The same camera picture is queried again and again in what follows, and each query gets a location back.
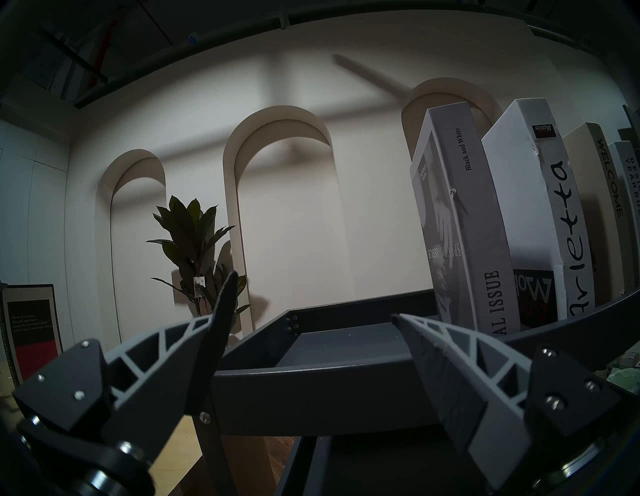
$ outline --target gray book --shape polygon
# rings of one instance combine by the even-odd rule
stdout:
[[[616,167],[620,197],[629,212],[627,223],[634,260],[634,287],[637,287],[640,285],[640,167],[629,141],[610,143],[609,152]]]
[[[587,225],[547,101],[514,100],[483,145],[514,269],[551,273],[544,279],[553,279],[558,319],[591,312],[595,295]],[[520,290],[527,287],[524,277],[517,282]]]
[[[580,191],[593,254],[596,305],[634,286],[634,263],[628,217],[618,175],[598,124],[586,122],[564,138]]]
[[[502,214],[468,103],[427,110],[411,177],[442,321],[520,331]]]

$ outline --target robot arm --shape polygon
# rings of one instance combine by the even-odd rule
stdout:
[[[25,416],[17,456],[36,461],[23,464],[32,477],[22,484],[48,486],[50,494],[153,495],[148,468],[182,416],[199,415],[205,403],[235,316],[236,287],[233,272],[212,315],[104,355],[97,340],[82,341],[21,384],[13,393]]]

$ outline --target red pipe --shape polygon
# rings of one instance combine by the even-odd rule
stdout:
[[[100,44],[98,54],[95,57],[95,63],[93,65],[98,72],[100,72],[102,64],[104,63],[104,57],[107,54],[107,50],[109,49],[109,42],[111,41],[111,36],[113,35],[113,28],[115,28],[117,22],[118,18],[115,18],[109,23],[109,26],[107,26],[107,30],[104,33],[104,37],[102,38],[102,43]],[[98,78],[95,77],[95,74],[92,74],[89,78],[89,89],[93,88],[97,83]]]

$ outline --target plant leaf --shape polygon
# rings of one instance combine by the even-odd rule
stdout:
[[[204,276],[204,282],[205,282],[205,285],[207,286],[207,289],[211,293],[211,295],[215,296],[217,299],[218,294],[220,293],[220,290],[218,289],[218,284],[216,284],[216,277],[211,267],[207,269],[207,273]]]
[[[182,288],[182,290],[185,292],[185,294],[189,295],[189,298],[193,298],[191,301],[195,302],[196,300],[196,295],[193,292],[193,284],[191,285],[191,287],[187,286],[184,281],[181,279],[180,280],[180,288]]]
[[[234,227],[236,226],[221,227],[220,229],[218,229],[212,238],[215,239],[214,243],[217,243],[221,237],[223,237],[227,232],[231,231]]]
[[[180,250],[175,245],[173,241],[169,241],[168,239],[150,239],[147,243],[157,243],[162,245],[162,251],[165,256],[171,260],[178,267],[184,261],[184,257],[181,255]]]
[[[211,207],[204,215],[200,218],[200,222],[198,223],[198,239],[200,240],[200,246],[204,242],[204,238],[207,235],[207,231],[209,231],[209,227],[216,221],[216,211],[218,210],[218,206]]]
[[[218,299],[217,298],[213,298],[213,295],[205,287],[202,288],[202,292],[204,294],[204,297],[207,298],[207,301],[209,302],[209,306],[211,307],[211,311],[213,312],[213,309],[216,306],[216,301]]]
[[[236,291],[236,296],[240,296],[240,293],[242,293],[245,287],[246,287],[246,275],[238,276],[238,289]]]
[[[171,241],[167,241],[162,244],[162,251],[164,253],[164,256],[171,260],[178,267],[180,267],[182,261],[185,260],[184,256],[181,255],[178,247]]]
[[[169,241],[168,239],[149,239],[148,241],[145,241],[146,243],[157,243],[157,244],[163,244],[163,243],[173,243],[173,241]]]
[[[163,281],[162,279],[158,278],[158,277],[152,277],[151,279],[153,279],[154,281],[160,281],[160,282],[164,282],[167,286],[171,286],[172,288],[174,288],[177,292],[181,292],[183,295],[185,295],[187,298],[189,298],[189,301],[194,303],[193,301],[193,296],[184,292],[182,289],[178,289],[176,288],[176,286],[174,286],[173,284],[169,284],[167,281]]]
[[[158,214],[154,214],[154,218],[158,221],[158,224],[160,224],[160,226],[162,227],[162,229],[168,230],[168,229],[164,226],[164,221],[162,220],[162,217],[160,217],[160,215],[158,215]]]
[[[196,237],[196,227],[187,207],[185,207],[178,198],[172,196],[171,200],[169,200],[169,209],[173,213],[173,218],[176,224],[178,224],[178,227],[182,229],[182,232],[187,235],[193,244],[194,250],[198,250],[200,245],[198,245],[198,239]]]
[[[175,217],[173,216],[173,212],[165,209],[164,207],[158,207],[158,211],[160,212],[162,220],[166,226],[165,229],[169,231],[169,234],[171,234],[171,239],[173,239],[173,243],[177,246],[178,250],[180,250],[182,254],[181,258],[197,260],[196,251],[193,248],[193,243],[184,233],[184,231],[178,226],[178,223],[175,221]]]
[[[200,202],[196,198],[194,198],[187,207],[187,212],[193,220],[194,228],[197,229],[198,222],[200,221]]]
[[[178,271],[180,272],[180,277],[184,281],[185,286],[193,288],[193,277],[195,276],[195,274],[189,264],[186,261],[181,262],[178,265]]]
[[[209,250],[214,246],[216,246],[216,239],[214,236],[212,236],[202,247],[202,250],[200,250],[200,260],[199,260],[200,263],[202,263],[202,261],[204,260],[204,257],[207,255]]]
[[[220,267],[222,267],[222,269],[221,269],[221,279],[223,281],[226,281],[227,277],[229,276],[229,271],[227,270],[226,265],[224,265],[222,262],[220,262]]]

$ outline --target label sticker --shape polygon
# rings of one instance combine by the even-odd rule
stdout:
[[[538,124],[531,126],[536,138],[555,138],[556,131],[553,124]]]

